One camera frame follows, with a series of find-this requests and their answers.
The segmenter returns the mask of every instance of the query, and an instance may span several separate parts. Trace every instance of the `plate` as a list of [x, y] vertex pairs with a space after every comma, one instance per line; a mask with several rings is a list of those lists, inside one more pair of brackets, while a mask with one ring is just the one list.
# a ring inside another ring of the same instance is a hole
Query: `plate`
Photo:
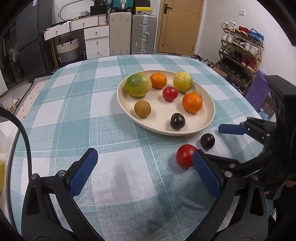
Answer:
[[[167, 79], [166, 87], [173, 85], [174, 72], [162, 71], [162, 70], [146, 70], [140, 71], [138, 73], [143, 73], [149, 77], [154, 73], [162, 73]], [[163, 98], [163, 89], [154, 89], [151, 88], [150, 91], [143, 97], [133, 97], [129, 95], [124, 89], [123, 86], [127, 80], [126, 77], [120, 84], [117, 89], [117, 99], [124, 110], [124, 112], [138, 125], [167, 136], [186, 136], [194, 134], [204, 128], [206, 128], [212, 121], [215, 116], [215, 105], [212, 100], [212, 97], [201, 87], [198, 83], [193, 81], [193, 87], [189, 92], [198, 90], [202, 94], [202, 109], [195, 113], [191, 114], [184, 110], [182, 106], [182, 98], [184, 94], [178, 94], [178, 97], [172, 102], [168, 102]], [[139, 100], [146, 100], [151, 105], [151, 113], [146, 118], [139, 117], [134, 111], [134, 105]], [[170, 118], [174, 113], [180, 113], [184, 116], [186, 124], [180, 130], [174, 130], [170, 126]]]

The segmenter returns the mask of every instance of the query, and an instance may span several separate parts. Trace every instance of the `tablecloth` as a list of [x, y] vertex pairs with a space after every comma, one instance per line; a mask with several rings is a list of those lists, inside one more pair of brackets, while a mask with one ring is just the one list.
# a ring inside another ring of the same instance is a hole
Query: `tablecloth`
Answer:
[[[119, 83], [141, 70], [186, 71], [213, 98], [216, 114], [203, 131], [169, 137], [148, 131], [128, 118], [116, 97]], [[59, 69], [45, 83], [24, 121], [32, 150], [33, 173], [55, 175], [80, 159], [89, 148], [98, 163], [75, 201], [105, 240], [185, 240], [212, 207], [193, 168], [175, 162], [186, 143], [201, 148], [204, 133], [215, 136], [207, 153], [247, 161], [262, 150], [251, 137], [218, 132], [222, 123], [239, 124], [259, 115], [239, 92], [205, 64], [165, 55], [112, 56]], [[11, 171], [11, 201], [20, 232], [28, 184], [27, 159], [20, 137]], [[53, 205], [70, 229], [55, 196]]]

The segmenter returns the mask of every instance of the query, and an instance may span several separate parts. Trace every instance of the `door lock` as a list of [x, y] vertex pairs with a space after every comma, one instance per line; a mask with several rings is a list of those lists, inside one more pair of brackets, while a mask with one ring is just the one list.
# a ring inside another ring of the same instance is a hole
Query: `door lock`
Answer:
[[173, 9], [173, 8], [172, 7], [168, 7], [168, 5], [165, 4], [165, 9], [164, 9], [163, 13], [166, 14], [168, 9]]

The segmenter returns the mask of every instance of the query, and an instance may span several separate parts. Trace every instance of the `dark purple fruit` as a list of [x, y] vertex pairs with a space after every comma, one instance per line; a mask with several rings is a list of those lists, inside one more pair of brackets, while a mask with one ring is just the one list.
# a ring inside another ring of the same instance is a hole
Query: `dark purple fruit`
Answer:
[[211, 149], [215, 144], [215, 137], [211, 133], [204, 134], [200, 138], [200, 143], [204, 150]]
[[180, 130], [185, 126], [185, 118], [180, 113], [175, 113], [170, 118], [170, 125], [175, 130]]

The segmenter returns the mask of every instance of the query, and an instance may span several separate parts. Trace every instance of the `screw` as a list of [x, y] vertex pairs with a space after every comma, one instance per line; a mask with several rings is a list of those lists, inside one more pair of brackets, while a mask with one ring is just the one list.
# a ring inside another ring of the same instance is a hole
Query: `screw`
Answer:
[[57, 175], [58, 175], [59, 177], [63, 177], [63, 176], [66, 175], [66, 171], [61, 170], [61, 171], [59, 171], [59, 172], [57, 173]]
[[225, 177], [232, 177], [232, 173], [230, 171], [224, 172]]
[[257, 175], [253, 175], [252, 178], [256, 181], [259, 180], [259, 177]]
[[36, 179], [39, 175], [37, 173], [34, 173], [32, 176], [31, 176], [31, 179]]

